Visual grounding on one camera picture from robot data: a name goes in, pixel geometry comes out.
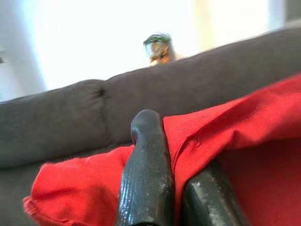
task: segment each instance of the gray couch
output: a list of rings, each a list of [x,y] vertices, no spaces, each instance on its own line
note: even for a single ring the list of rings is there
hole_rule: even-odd
[[[191,113],[298,71],[301,29],[1,103],[0,225],[35,225],[23,213],[22,199],[41,164],[130,144],[130,122],[140,110],[161,116]]]

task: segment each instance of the black rubber grip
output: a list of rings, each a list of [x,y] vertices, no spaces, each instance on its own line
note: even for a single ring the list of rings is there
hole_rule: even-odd
[[[159,114],[143,110],[131,124],[135,144],[122,174],[116,226],[173,226],[174,179]]]

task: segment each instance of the red cloth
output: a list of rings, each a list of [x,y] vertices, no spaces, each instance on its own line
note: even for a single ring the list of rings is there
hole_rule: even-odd
[[[163,123],[176,213],[185,182],[224,150],[219,159],[253,225],[301,224],[301,74]],[[43,226],[112,226],[132,150],[43,165],[25,211]]]

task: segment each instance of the couch backrest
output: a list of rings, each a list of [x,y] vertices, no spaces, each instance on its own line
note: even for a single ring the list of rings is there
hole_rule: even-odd
[[[301,71],[301,29],[22,97],[0,107],[0,167],[130,142],[143,109],[162,117],[225,103]]]

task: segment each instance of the black object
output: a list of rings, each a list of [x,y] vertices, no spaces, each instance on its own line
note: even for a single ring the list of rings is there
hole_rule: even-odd
[[[182,225],[249,225],[217,160],[213,160],[186,184],[182,199]]]
[[[152,110],[132,121],[135,149],[122,174],[116,226],[173,226],[174,179],[161,123]]]

